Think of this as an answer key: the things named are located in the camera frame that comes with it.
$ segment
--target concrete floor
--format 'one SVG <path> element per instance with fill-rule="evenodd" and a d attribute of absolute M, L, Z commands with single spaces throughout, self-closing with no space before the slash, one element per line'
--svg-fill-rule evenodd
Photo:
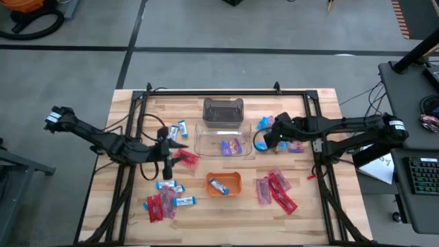
<path fill-rule="evenodd" d="M 7 45 L 127 47 L 142 0 L 82 0 L 76 18 L 57 33 Z M 245 0 L 232 8 L 220 0 L 149 0 L 137 47 L 270 48 L 409 51 L 390 0 Z M 11 27 L 0 8 L 0 28 Z M 45 17 L 30 27 L 51 21 Z M 51 107 L 71 106 L 84 121 L 104 126 L 125 57 L 115 51 L 24 51 L 0 49 L 0 137 L 16 154 L 57 167 L 54 177 L 32 181 L 11 237 L 12 245 L 71 244 L 78 227 L 96 156 L 72 134 L 43 130 Z M 134 52 L 124 89 L 154 87 L 337 89 L 339 101 L 378 81 L 384 56 L 270 55 Z M 367 95 L 341 106 L 346 117 L 363 115 Z M 382 106 L 390 111 L 388 102 Z M 437 246 L 439 236 L 418 235 L 390 218 L 391 196 L 365 195 L 374 239 L 384 244 Z"/>

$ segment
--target orange vacuum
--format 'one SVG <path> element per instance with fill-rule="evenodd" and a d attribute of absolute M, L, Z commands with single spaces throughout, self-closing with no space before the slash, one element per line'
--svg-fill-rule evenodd
<path fill-rule="evenodd" d="M 11 30 L 13 34 L 0 31 L 0 38 L 34 40 L 56 32 L 64 23 L 64 14 L 56 9 L 58 6 L 56 0 L 0 0 L 0 4 L 3 4 L 12 11 L 11 19 L 16 23 Z M 50 27 L 33 34 L 19 34 L 30 23 L 48 14 L 55 14 L 57 16 L 55 23 Z"/>

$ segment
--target black hose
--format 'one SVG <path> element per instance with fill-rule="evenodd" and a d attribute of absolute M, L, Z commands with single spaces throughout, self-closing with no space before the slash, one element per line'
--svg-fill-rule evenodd
<path fill-rule="evenodd" d="M 41 30 L 38 32 L 34 32 L 32 34 L 8 34 L 5 32 L 0 31 L 0 38 L 6 38 L 9 40 L 34 40 L 42 37 L 46 37 L 47 35 L 53 34 L 56 32 L 62 24 L 64 23 L 64 14 L 61 13 L 61 11 L 55 9 L 55 8 L 42 8 L 40 10 L 37 10 L 33 13 L 29 14 L 22 14 L 23 15 L 23 22 L 18 23 L 19 25 L 24 25 L 24 27 L 28 26 L 32 21 L 35 21 L 36 19 L 46 16 L 49 14 L 55 14 L 57 16 L 57 19 L 53 25 L 46 28 L 45 30 Z"/>

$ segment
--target pink candy wrapper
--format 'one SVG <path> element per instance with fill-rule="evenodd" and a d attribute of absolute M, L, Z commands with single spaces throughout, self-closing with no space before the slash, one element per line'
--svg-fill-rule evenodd
<path fill-rule="evenodd" d="M 174 198 L 181 197 L 181 193 L 175 192 L 171 187 L 163 186 L 160 189 L 162 200 L 163 217 L 173 220 L 176 216 L 177 207 L 174 206 Z"/>
<path fill-rule="evenodd" d="M 281 184 L 284 191 L 291 189 L 290 183 L 285 179 L 285 177 L 282 175 L 282 173 L 279 169 L 274 169 L 274 170 L 270 171 L 270 173 L 268 175 L 270 175 L 270 174 L 274 174 L 276 176 L 277 180 L 279 180 L 279 183 Z"/>
<path fill-rule="evenodd" d="M 268 189 L 268 177 L 256 179 L 256 190 L 260 205 L 272 203 L 272 197 Z"/>

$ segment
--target clear plastic bin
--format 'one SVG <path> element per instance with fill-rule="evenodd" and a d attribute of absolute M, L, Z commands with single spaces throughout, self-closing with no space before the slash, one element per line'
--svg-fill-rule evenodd
<path fill-rule="evenodd" d="M 203 121 L 199 121 L 195 126 L 195 153 L 201 158 L 245 158 L 252 152 L 251 133 L 252 126 L 248 121 L 243 121 L 238 128 L 208 128 Z M 224 156 L 221 142 L 235 139 L 238 140 L 242 152 Z"/>

